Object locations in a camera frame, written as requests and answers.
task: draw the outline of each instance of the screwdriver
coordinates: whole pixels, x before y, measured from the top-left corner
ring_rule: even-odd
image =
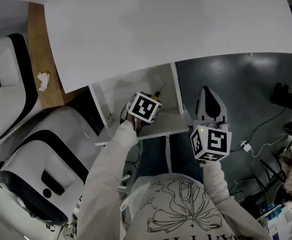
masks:
[[[161,90],[162,90],[162,88],[165,86],[165,84],[166,84],[166,82],[164,82],[164,84],[162,85],[162,87],[159,89],[159,91],[157,91],[156,93],[155,93],[155,95],[153,96],[153,97],[151,97],[153,100],[158,100],[158,97],[159,97],[159,95],[160,95],[160,92],[161,92]]]

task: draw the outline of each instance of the sleeve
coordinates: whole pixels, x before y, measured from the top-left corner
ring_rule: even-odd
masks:
[[[285,182],[290,181],[291,178],[292,178],[292,168],[289,168],[289,170],[287,172],[287,175],[286,175],[286,181]]]
[[[229,198],[227,182],[224,180],[220,162],[208,161],[201,166],[203,167],[204,190],[212,202],[217,205]]]
[[[137,142],[132,125],[125,121],[100,151],[83,190],[78,214],[78,240],[119,239],[118,186],[128,151]]]
[[[220,162],[209,161],[203,167],[204,190],[237,236],[269,240],[268,232],[229,196]]]

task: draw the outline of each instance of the white cube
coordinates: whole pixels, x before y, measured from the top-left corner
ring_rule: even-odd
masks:
[[[128,103],[128,113],[145,121],[147,123],[153,123],[162,107],[160,102],[138,92],[132,97],[130,103]]]
[[[197,125],[190,136],[195,159],[219,161],[229,155],[231,132]]]

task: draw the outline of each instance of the white cable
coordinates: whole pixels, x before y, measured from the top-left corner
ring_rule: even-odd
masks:
[[[262,145],[261,148],[260,148],[260,151],[259,151],[258,155],[256,155],[256,156],[254,156],[254,151],[253,151],[252,149],[250,149],[250,150],[251,150],[251,155],[252,155],[254,158],[256,158],[257,156],[259,156],[259,154],[261,153],[262,148],[263,148],[265,145],[272,146],[272,145],[274,145],[275,143],[277,143],[278,141],[280,141],[282,138],[284,138],[286,135],[287,135],[287,134],[284,134],[282,137],[280,137],[278,140],[276,140],[276,141],[275,141],[274,143],[272,143],[272,144],[265,143],[264,145]]]

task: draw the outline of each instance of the wooden plank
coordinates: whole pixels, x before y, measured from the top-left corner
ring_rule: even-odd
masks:
[[[42,4],[29,3],[28,44],[36,88],[40,88],[39,73],[50,74],[50,81],[45,91],[38,91],[44,109],[63,106],[78,96],[86,88],[65,94],[55,61],[51,52],[45,10]]]

